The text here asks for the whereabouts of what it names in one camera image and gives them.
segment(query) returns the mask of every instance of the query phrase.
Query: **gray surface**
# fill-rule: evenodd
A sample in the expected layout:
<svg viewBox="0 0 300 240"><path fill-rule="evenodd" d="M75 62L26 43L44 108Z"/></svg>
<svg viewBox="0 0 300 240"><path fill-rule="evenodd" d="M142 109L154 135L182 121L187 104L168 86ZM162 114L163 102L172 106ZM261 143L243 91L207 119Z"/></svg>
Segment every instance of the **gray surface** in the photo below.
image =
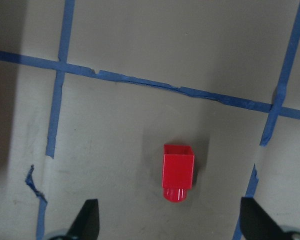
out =
<svg viewBox="0 0 300 240"><path fill-rule="evenodd" d="M15 5L1 6L14 15L0 30L15 29L11 38L0 31L0 50L57 59L63 2ZM297 5L77 1L69 62L270 103ZM300 120L280 117L262 148L264 113L66 74L52 160L45 147L54 80L54 71L0 62L1 240L34 239L30 164L48 199L48 234L98 198L100 240L231 239L254 163L256 199L279 224L300 228ZM300 109L300 48L285 106ZM195 184L178 204L162 196L165 143L195 153Z"/></svg>

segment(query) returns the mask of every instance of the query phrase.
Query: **red toy brick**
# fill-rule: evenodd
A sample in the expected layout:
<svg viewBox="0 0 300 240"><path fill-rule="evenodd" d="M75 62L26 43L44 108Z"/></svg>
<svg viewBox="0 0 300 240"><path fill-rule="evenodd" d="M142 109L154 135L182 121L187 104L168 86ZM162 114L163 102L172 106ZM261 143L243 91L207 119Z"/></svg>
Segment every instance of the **red toy brick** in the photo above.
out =
<svg viewBox="0 0 300 240"><path fill-rule="evenodd" d="M174 203L186 199L192 188L195 155L190 146L164 145L162 187L163 196Z"/></svg>

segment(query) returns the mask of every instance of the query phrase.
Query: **metal screw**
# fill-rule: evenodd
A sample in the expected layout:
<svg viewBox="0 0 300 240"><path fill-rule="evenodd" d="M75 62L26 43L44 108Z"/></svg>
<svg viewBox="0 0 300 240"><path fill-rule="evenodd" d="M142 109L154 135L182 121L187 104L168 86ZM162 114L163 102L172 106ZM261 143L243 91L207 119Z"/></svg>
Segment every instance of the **metal screw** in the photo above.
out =
<svg viewBox="0 0 300 240"><path fill-rule="evenodd" d="M300 240L300 234L299 233L292 234L292 239L293 240Z"/></svg>

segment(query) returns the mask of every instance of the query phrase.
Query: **blue line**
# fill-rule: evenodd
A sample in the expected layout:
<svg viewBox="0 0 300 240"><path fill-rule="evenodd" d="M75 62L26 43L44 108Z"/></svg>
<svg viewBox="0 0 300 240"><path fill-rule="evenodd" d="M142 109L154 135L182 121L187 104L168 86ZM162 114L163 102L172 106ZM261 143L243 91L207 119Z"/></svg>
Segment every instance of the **blue line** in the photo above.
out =
<svg viewBox="0 0 300 240"><path fill-rule="evenodd" d="M75 0L65 0L58 57L66 63L69 52L72 21L74 17Z"/></svg>
<svg viewBox="0 0 300 240"><path fill-rule="evenodd" d="M286 98L287 84L294 63L294 59L296 56L299 40L300 40L300 3L294 20L293 29L291 32L288 47L285 53L281 74L278 80L278 85L276 88L276 96L264 126L260 146L264 147L268 144L268 142L272 137L273 131L275 129L278 116L281 112L282 105Z"/></svg>
<svg viewBox="0 0 300 240"><path fill-rule="evenodd" d="M61 101L62 101L62 86L65 81L64 69L65 66L67 65L74 9L75 9L75 0L65 0L61 37L60 37L60 44L59 44L59 53L58 53L58 58L60 62L56 63L54 66L54 67L58 67L59 69L57 70L56 77L55 77L47 144L45 149L45 155L50 156L51 158L55 157L56 137L58 132L58 123L59 123L60 108L61 108Z"/></svg>
<svg viewBox="0 0 300 240"><path fill-rule="evenodd" d="M122 74L103 71L103 70L101 70L99 73L96 74L94 70L85 66L79 66L79 65L69 64L69 63L60 63L57 61L45 60L45 59L36 58L32 56L24 56L24 55L19 55L14 53L8 53L4 51L0 51L0 61L23 64L23 65L44 68L44 69L53 69L53 70L62 71L69 74L75 74L79 76L85 76L88 78L101 79L101 80L111 81L111 82L144 85L152 88L159 88L159 89L172 91L179 94L184 94L192 98L214 100L228 106L233 106L233 107L263 112L263 113L269 113L271 109L271 104L269 103L252 101L245 98L222 95L222 94L197 90L188 87L175 87L163 82L151 81L142 78L136 78L133 76L125 76ZM289 108L289 107L282 107L279 115L287 118L300 120L300 110Z"/></svg>
<svg viewBox="0 0 300 240"><path fill-rule="evenodd" d="M25 178L25 183L32 189L34 194L39 199L39 209L38 209L38 217L36 222L36 240L42 240L45 235L45 214L48 202L44 196L44 194L37 190L34 180L32 178L32 173L34 171L34 166L31 165L31 168Z"/></svg>
<svg viewBox="0 0 300 240"><path fill-rule="evenodd" d="M254 197L256 190L257 190L258 182L259 182L259 179L258 179L258 175L257 175L256 165L253 165L249 184L248 184L248 187L245 192L246 197L249 197L249 198ZM239 217L238 221L236 222L232 240L241 240L241 238L242 238L242 232L240 229L240 217Z"/></svg>

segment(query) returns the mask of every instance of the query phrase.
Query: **red block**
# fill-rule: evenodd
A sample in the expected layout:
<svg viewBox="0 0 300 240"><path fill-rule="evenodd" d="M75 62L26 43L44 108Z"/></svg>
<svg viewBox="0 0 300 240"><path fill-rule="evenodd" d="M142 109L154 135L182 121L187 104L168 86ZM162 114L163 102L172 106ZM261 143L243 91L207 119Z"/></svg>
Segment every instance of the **red block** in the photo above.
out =
<svg viewBox="0 0 300 240"><path fill-rule="evenodd" d="M163 196L174 203L187 197L192 188L195 155L190 146L164 145L162 187Z"/></svg>

